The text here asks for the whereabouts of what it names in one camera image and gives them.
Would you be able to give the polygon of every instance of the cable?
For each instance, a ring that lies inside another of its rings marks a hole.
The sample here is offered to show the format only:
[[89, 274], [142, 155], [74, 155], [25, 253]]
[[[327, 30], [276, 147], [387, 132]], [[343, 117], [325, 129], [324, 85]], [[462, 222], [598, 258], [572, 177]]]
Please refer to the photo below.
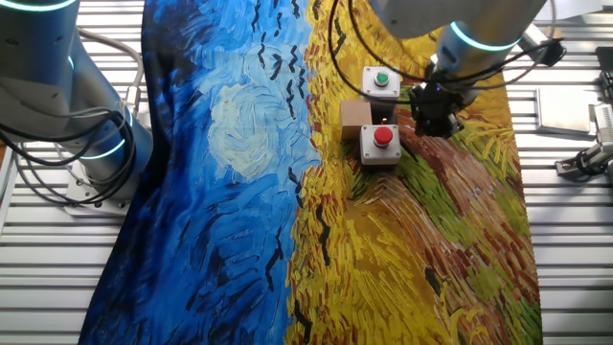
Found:
[[[453, 82], [461, 82], [461, 81], [469, 81], [469, 80], [474, 80], [475, 78], [482, 77], [482, 76], [487, 75], [487, 74], [490, 74], [490, 73], [492, 73], [492, 72], [497, 72], [497, 71], [499, 71], [501, 68], [503, 68], [505, 65], [507, 65], [507, 64], [509, 64], [509, 63], [511, 63], [511, 62], [513, 62], [513, 61], [515, 61], [516, 59], [519, 59], [519, 58], [521, 58], [521, 57], [524, 57], [525, 55], [530, 54], [530, 53], [532, 53], [532, 52], [534, 52], [534, 51], [538, 51], [538, 50], [541, 50], [541, 49], [543, 49], [543, 48], [546, 48], [546, 47], [548, 47], [548, 46], [550, 46], [550, 45], [556, 44], [556, 43], [558, 43], [558, 42], [561, 40], [561, 39], [560, 39], [560, 40], [558, 40], [558, 39], [554, 39], [554, 34], [555, 34], [555, 29], [556, 29], [556, 5], [554, 4], [554, 1], [552, 1], [552, 12], [553, 12], [553, 16], [552, 16], [552, 34], [551, 34], [551, 36], [550, 36], [550, 39], [549, 39], [547, 42], [545, 42], [545, 43], [543, 43], [543, 44], [540, 44], [540, 45], [538, 45], [538, 46], [536, 46], [536, 47], [533, 47], [533, 48], [532, 48], [532, 49], [530, 49], [530, 50], [524, 51], [524, 52], [520, 53], [519, 55], [516, 55], [516, 56], [515, 56], [513, 59], [508, 59], [508, 60], [505, 60], [505, 61], [503, 61], [503, 62], [502, 62], [502, 63], [500, 63], [500, 64], [494, 65], [494, 66], [492, 66], [492, 67], [490, 67], [490, 68], [488, 68], [488, 69], [486, 69], [486, 70], [483, 70], [483, 71], [481, 71], [481, 72], [477, 72], [477, 73], [475, 73], [475, 74], [472, 74], [472, 75], [469, 75], [469, 76], [466, 76], [466, 77], [460, 77], [460, 78], [456, 78], [456, 79], [452, 79], [452, 80], [424, 79], [424, 78], [421, 78], [421, 77], [413, 76], [413, 75], [407, 74], [407, 73], [405, 73], [405, 72], [402, 72], [402, 71], [398, 70], [397, 68], [395, 68], [394, 66], [390, 65], [389, 63], [387, 63], [387, 62], [386, 62], [385, 60], [383, 60], [383, 59], [382, 59], [380, 56], [378, 56], [378, 55], [377, 55], [377, 54], [376, 54], [376, 53], [373, 51], [373, 49], [372, 49], [372, 48], [371, 48], [371, 47], [370, 47], [370, 46], [369, 46], [369, 45], [366, 43], [366, 41], [364, 40], [364, 37], [362, 36], [362, 34], [361, 34], [361, 33], [360, 33], [358, 30], [357, 30], [357, 21], [356, 21], [356, 19], [355, 19], [355, 15], [354, 15], [354, 13], [353, 13], [353, 11], [352, 11], [352, 9], [353, 9], [353, 0], [349, 0], [348, 5], [349, 5], [349, 9], [348, 9], [348, 11], [349, 11], [349, 15], [350, 15], [350, 20], [351, 20], [351, 22], [352, 22], [352, 28], [353, 28], [353, 31], [355, 32], [355, 35], [357, 36], [357, 38], [358, 38], [358, 40], [360, 41], [360, 43], [361, 43], [361, 44], [364, 46], [364, 49], [366, 49], [366, 51], [367, 51], [367, 52], [368, 52], [368, 53], [369, 53], [369, 54], [370, 54], [370, 55], [371, 55], [371, 56], [372, 56], [372, 57], [373, 57], [375, 60], [377, 60], [379, 63], [383, 64], [385, 67], [388, 67], [388, 68], [389, 68], [389, 69], [391, 69], [392, 71], [394, 71], [394, 72], [396, 72], [396, 73], [398, 73], [398, 74], [402, 75], [404, 78], [407, 78], [407, 79], [412, 79], [412, 80], [415, 80], [415, 81], [422, 81], [422, 82], [435, 82], [435, 83], [439, 83], [439, 84], [446, 84], [446, 83], [453, 83]], [[539, 62], [540, 62], [540, 61], [541, 61], [543, 58], [544, 58], [544, 56], [542, 56], [542, 55], [541, 55], [541, 57], [539, 57], [538, 63], [539, 63]]]
[[[0, 140], [2, 140], [9, 148], [11, 148], [15, 152], [19, 153], [19, 155], [21, 155], [22, 157], [24, 157], [26, 159], [29, 159], [29, 160], [31, 160], [31, 161], [33, 161], [35, 163], [38, 163], [38, 164], [44, 165], [44, 166], [48, 166], [48, 167], [61, 167], [61, 166], [65, 166], [66, 164], [72, 163], [72, 162], [80, 159], [81, 157], [83, 157], [85, 155], [85, 153], [87, 153], [87, 151], [89, 149], [91, 149], [91, 147], [95, 143], [95, 139], [98, 137], [98, 134], [100, 133], [100, 131], [102, 130], [104, 125], [106, 125], [106, 122], [110, 118], [112, 118], [113, 114], [119, 114], [119, 112], [117, 112], [117, 111], [110, 112], [107, 115], [107, 118], [105, 120], [100, 121], [93, 128], [94, 129], [93, 130], [94, 133], [92, 134], [92, 138], [89, 141], [87, 141], [87, 144], [83, 147], [82, 150], [80, 150], [78, 153], [76, 153], [73, 157], [70, 157], [70, 158], [65, 159], [65, 160], [61, 160], [59, 162], [49, 162], [49, 161], [46, 161], [44, 159], [40, 159], [40, 158], [37, 158], [37, 157], [34, 157], [34, 156], [28, 154], [26, 151], [24, 151], [23, 149], [18, 147], [13, 141], [11, 141], [11, 139], [9, 139], [9, 137], [7, 137], [7, 135], [2, 130], [0, 130]], [[0, 125], [0, 129], [5, 130], [5, 126], [4, 125]], [[25, 138], [31, 138], [32, 136], [26, 135], [24, 137]], [[59, 142], [62, 142], [62, 141], [69, 141], [69, 140], [73, 140], [73, 139], [67, 139], [67, 140], [37, 140], [37, 141], [47, 141], [47, 142], [59, 141]]]
[[[120, 127], [121, 120], [118, 120], [117, 118], [113, 118], [113, 122]], [[37, 194], [38, 196], [40, 196], [41, 198], [49, 201], [49, 202], [53, 202], [55, 204], [60, 204], [63, 206], [78, 206], [78, 205], [82, 205], [82, 204], [96, 204], [102, 201], [105, 201], [107, 199], [109, 199], [111, 196], [113, 196], [115, 193], [117, 193], [117, 191], [119, 191], [119, 189], [121, 189], [124, 184], [127, 182], [127, 180], [129, 179], [129, 177], [132, 174], [134, 165], [135, 165], [135, 158], [136, 158], [136, 145], [134, 142], [134, 136], [132, 133], [131, 128], [129, 128], [128, 126], [122, 126], [122, 132], [125, 134], [125, 140], [129, 143], [128, 145], [125, 145], [125, 155], [124, 155], [124, 162], [122, 164], [122, 166], [124, 167], [128, 167], [128, 170], [126, 171], [124, 168], [121, 169], [122, 172], [125, 172], [122, 174], [121, 179], [117, 179], [114, 183], [111, 183], [106, 189], [104, 189], [102, 192], [98, 193], [97, 195], [94, 195], [92, 197], [89, 197], [85, 200], [74, 200], [66, 195], [62, 195], [60, 194], [58, 191], [54, 190], [53, 188], [49, 187], [43, 180], [42, 178], [40, 178], [40, 176], [38, 175], [38, 173], [35, 171], [34, 167], [32, 166], [32, 162], [26, 159], [26, 162], [28, 164], [29, 169], [31, 170], [31, 172], [33, 173], [34, 177], [36, 178], [36, 180], [40, 183], [40, 185], [47, 189], [49, 192], [51, 192], [52, 194], [54, 194], [55, 196], [61, 197], [62, 199], [64, 199], [64, 201], [62, 200], [57, 200], [57, 199], [53, 199], [51, 197], [48, 197], [46, 195], [44, 195], [43, 193], [39, 192], [37, 190], [37, 188], [32, 185], [32, 183], [28, 180], [27, 176], [24, 174], [23, 170], [21, 169], [20, 165], [19, 165], [19, 161], [18, 158], [15, 156], [15, 165], [17, 167], [17, 170], [19, 172], [19, 175], [21, 176], [21, 178], [24, 180], [24, 183], [34, 191], [35, 194]]]
[[575, 157], [575, 162], [577, 169], [585, 175], [588, 176], [598, 176], [606, 172], [606, 165], [602, 164], [599, 167], [585, 167], [583, 166], [584, 160], [587, 158], [587, 149], [584, 149], [577, 153]]
[[[554, 42], [554, 36], [556, 35], [556, 23], [557, 23], [557, 9], [556, 9], [556, 1], [555, 0], [550, 0], [550, 4], [552, 7], [552, 23], [551, 23], [551, 33], [549, 35], [549, 41], [550, 42]], [[528, 68], [526, 71], [524, 71], [524, 73], [520, 74], [519, 76], [513, 78], [512, 80], [509, 81], [505, 81], [505, 82], [501, 82], [499, 84], [496, 85], [489, 85], [489, 86], [468, 86], [468, 87], [461, 87], [460, 89], [462, 90], [494, 90], [494, 89], [498, 89], [498, 88], [502, 88], [502, 87], [507, 87], [509, 85], [515, 84], [518, 81], [521, 81], [522, 79], [524, 79], [524, 77], [528, 76], [535, 68], [536, 66], [538, 66], [540, 64], [540, 62], [545, 58], [545, 54], [540, 54], [538, 56], [538, 58], [534, 61], [533, 65]]]
[[116, 39], [108, 38], [101, 34], [94, 34], [92, 32], [88, 32], [84, 30], [83, 28], [78, 28], [78, 30], [79, 30], [79, 35], [85, 38], [93, 39], [107, 46], [110, 46], [115, 49], [119, 49], [123, 52], [126, 52], [128, 55], [130, 55], [134, 59], [136, 64], [138, 65], [138, 69], [136, 71], [136, 78], [134, 79], [134, 81], [132, 82], [130, 86], [138, 87], [141, 84], [141, 80], [143, 79], [143, 76], [145, 75], [145, 65], [143, 63], [143, 58], [141, 57], [140, 53], [138, 53], [134, 49], [130, 48], [128, 45], [123, 44], [122, 42]]
[[[377, 101], [377, 102], [382, 103], [382, 104], [385, 104], [385, 103], [386, 104], [433, 104], [433, 103], [436, 103], [437, 101], [414, 102], [414, 101], [391, 101], [391, 100], [385, 100], [385, 99], [381, 99], [379, 97], [368, 95], [368, 94], [362, 92], [359, 88], [357, 88], [355, 85], [353, 85], [351, 83], [351, 81], [347, 78], [347, 76], [345, 76], [343, 74], [342, 69], [340, 68], [340, 65], [338, 64], [338, 60], [336, 59], [336, 55], [334, 54], [334, 49], [333, 49], [333, 46], [332, 46], [332, 32], [333, 32], [333, 26], [334, 26], [334, 17], [336, 15], [336, 10], [338, 8], [338, 3], [339, 3], [339, 0], [334, 0], [332, 2], [332, 7], [331, 7], [331, 10], [330, 10], [329, 23], [328, 23], [328, 50], [329, 50], [330, 59], [332, 60], [332, 64], [334, 66], [334, 69], [339, 74], [339, 77], [341, 78], [343, 83], [345, 83], [353, 92], [357, 93], [358, 95], [360, 95], [360, 96], [362, 96], [362, 97], [364, 97], [364, 98], [366, 98], [368, 100]], [[355, 19], [354, 16], [352, 15], [352, 11], [350, 11], [350, 16], [353, 17], [353, 19]], [[364, 48], [367, 50], [367, 52], [369, 54], [371, 54], [373, 56], [373, 58], [377, 59], [377, 61], [379, 61], [382, 64], [386, 65], [388, 68], [391, 68], [392, 70], [397, 71], [396, 68], [394, 68], [393, 66], [387, 64], [380, 57], [378, 57], [375, 54], [375, 52], [373, 52], [372, 49], [370, 49], [370, 47], [368, 45], [366, 45], [366, 43], [364, 42], [364, 38], [361, 37], [361, 34], [357, 31], [357, 29], [354, 28], [354, 30], [356, 32], [356, 35], [358, 36], [358, 39], [361, 38], [360, 41], [363, 44], [365, 44]], [[455, 80], [434, 80], [434, 79], [432, 79], [432, 80], [425, 80], [425, 79], [422, 79], [422, 78], [417, 78], [417, 80], [424, 80], [424, 81], [428, 81], [428, 82], [442, 81], [443, 83], [471, 80], [471, 79], [478, 78], [478, 77], [480, 77], [482, 75], [485, 75], [485, 74], [489, 74], [489, 73], [492, 73], [492, 72], [500, 71], [507, 64], [509, 64], [511, 62], [514, 62], [514, 61], [516, 61], [516, 60], [518, 60], [518, 59], [520, 59], [520, 58], [522, 58], [522, 57], [524, 57], [526, 55], [529, 55], [529, 54], [533, 53], [533, 52], [536, 52], [538, 50], [547, 48], [547, 47], [549, 47], [551, 45], [557, 44], [561, 40], [562, 40], [562, 38], [557, 38], [557, 39], [555, 39], [553, 41], [547, 41], [547, 42], [541, 43], [538, 46], [532, 47], [529, 50], [523, 51], [522, 53], [519, 53], [519, 54], [515, 55], [514, 57], [510, 57], [510, 58], [506, 59], [505, 61], [503, 61], [503, 62], [501, 62], [499, 64], [493, 65], [493, 66], [489, 67], [486, 70], [483, 70], [483, 71], [481, 71], [479, 73], [476, 73], [476, 74], [473, 74], [473, 75], [470, 75], [470, 76], [461, 77], [461, 78], [458, 78], [458, 79], [455, 79]], [[401, 71], [397, 71], [397, 72], [399, 72], [405, 78], [414, 79], [414, 76], [407, 75], [407, 74], [405, 74], [404, 72], [401, 72]]]
[[347, 76], [345, 76], [345, 74], [341, 70], [341, 67], [338, 64], [338, 60], [336, 59], [336, 55], [334, 54], [334, 47], [332, 46], [332, 31], [334, 27], [334, 16], [336, 15], [336, 8], [338, 7], [338, 1], [339, 0], [334, 0], [334, 2], [332, 3], [332, 9], [330, 10], [329, 22], [328, 22], [328, 52], [329, 52], [330, 58], [332, 59], [332, 64], [334, 65], [334, 69], [338, 73], [338, 76], [351, 90], [353, 90], [353, 92], [357, 93], [358, 95], [364, 97], [367, 100], [377, 101], [382, 104], [414, 104], [414, 102], [411, 102], [411, 101], [392, 101], [392, 100], [385, 100], [379, 97], [371, 96], [367, 93], [362, 92], [362, 90], [358, 89], [357, 87], [355, 87], [355, 85], [352, 84], [352, 82], [347, 78]]

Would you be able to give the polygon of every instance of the gray cable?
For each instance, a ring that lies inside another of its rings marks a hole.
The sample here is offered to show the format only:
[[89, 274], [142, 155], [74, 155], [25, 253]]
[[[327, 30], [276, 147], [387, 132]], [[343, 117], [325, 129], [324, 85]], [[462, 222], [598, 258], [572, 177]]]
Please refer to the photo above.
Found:
[[89, 39], [93, 39], [95, 41], [98, 41], [102, 44], [105, 44], [109, 47], [113, 47], [115, 49], [119, 49], [123, 52], [126, 52], [128, 55], [130, 55], [134, 61], [136, 62], [136, 64], [138, 65], [138, 70], [136, 72], [136, 78], [134, 79], [134, 82], [130, 85], [130, 86], [139, 86], [141, 84], [141, 80], [143, 79], [143, 75], [145, 74], [145, 65], [143, 63], [143, 58], [141, 57], [141, 54], [138, 53], [137, 51], [135, 51], [134, 49], [130, 48], [129, 46], [127, 46], [126, 44], [123, 44], [122, 42], [116, 40], [116, 39], [112, 39], [112, 38], [108, 38], [106, 36], [103, 36], [101, 34], [94, 34], [91, 32], [88, 32], [82, 28], [78, 28], [79, 29], [79, 35], [85, 37], [85, 38], [89, 38]]

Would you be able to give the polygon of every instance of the small brown box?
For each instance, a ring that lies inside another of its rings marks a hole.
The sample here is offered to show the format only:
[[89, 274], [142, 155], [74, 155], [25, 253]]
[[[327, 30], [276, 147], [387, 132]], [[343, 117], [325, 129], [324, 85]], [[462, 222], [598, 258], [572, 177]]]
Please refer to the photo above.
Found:
[[360, 128], [373, 124], [371, 104], [364, 101], [341, 102], [341, 140], [357, 140]]

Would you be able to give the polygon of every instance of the mounting plate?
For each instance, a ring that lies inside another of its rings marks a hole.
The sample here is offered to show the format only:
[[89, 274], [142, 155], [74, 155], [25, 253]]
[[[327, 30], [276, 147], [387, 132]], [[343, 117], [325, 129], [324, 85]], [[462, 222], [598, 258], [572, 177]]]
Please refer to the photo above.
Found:
[[[76, 176], [82, 178], [83, 180], [88, 180], [87, 176], [85, 176], [83, 173], [82, 164], [79, 161], [75, 162], [72, 171]], [[76, 200], [83, 200], [90, 196], [94, 196], [97, 193], [98, 191], [96, 191], [94, 188], [78, 183], [75, 178], [70, 178], [66, 196]], [[124, 217], [129, 209], [129, 202], [122, 204], [121, 201], [108, 199], [96, 205], [82, 205], [79, 207], [66, 206], [64, 209], [66, 210], [67, 214], [73, 217], [99, 217], [104, 215]]]

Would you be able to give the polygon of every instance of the yellow painted area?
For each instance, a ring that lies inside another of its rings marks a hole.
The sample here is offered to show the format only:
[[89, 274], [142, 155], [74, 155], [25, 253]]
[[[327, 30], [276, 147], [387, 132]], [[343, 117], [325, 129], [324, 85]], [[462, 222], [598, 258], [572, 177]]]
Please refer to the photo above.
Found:
[[[428, 167], [437, 158], [432, 153], [429, 160], [419, 162], [405, 154], [395, 172], [362, 172], [354, 157], [348, 156], [351, 148], [339, 144], [340, 102], [357, 95], [340, 80], [327, 53], [332, 2], [318, 1], [316, 20], [313, 1], [306, 11], [313, 31], [305, 60], [315, 72], [308, 82], [309, 120], [322, 165], [303, 176], [304, 208], [297, 211], [292, 229], [296, 247], [286, 280], [291, 289], [288, 314], [295, 316], [298, 309], [310, 323], [310, 334], [305, 339], [306, 328], [294, 317], [285, 342], [521, 343], [524, 330], [519, 320], [524, 316], [518, 313], [526, 303], [538, 305], [538, 291], [525, 287], [531, 282], [523, 283], [516, 267], [528, 263], [527, 276], [535, 279], [534, 257], [529, 235], [508, 233], [504, 226], [511, 227], [509, 213], [525, 218], [517, 206], [522, 203], [509, 203], [503, 210], [487, 191], [481, 197], [465, 196], [476, 193], [476, 182], [482, 190], [491, 186], [507, 191], [507, 179], [519, 178], [504, 90], [484, 93], [461, 115], [469, 131], [457, 140], [457, 149], [440, 141], [421, 143], [441, 153], [446, 150], [447, 156], [441, 154], [442, 160], [450, 162], [446, 171], [435, 174]], [[400, 43], [385, 32], [365, 0], [354, 5], [362, 34], [373, 50], [402, 70], [421, 75], [435, 51], [432, 38]], [[344, 74], [359, 87], [363, 67], [379, 64], [355, 38], [345, 1], [337, 17], [347, 36], [337, 58]], [[464, 176], [454, 175], [466, 165]], [[439, 213], [433, 212], [436, 207]], [[519, 251], [517, 258], [507, 249], [495, 251], [492, 241], [506, 248], [513, 243], [528, 246], [528, 250]], [[440, 294], [432, 280], [440, 285]]]

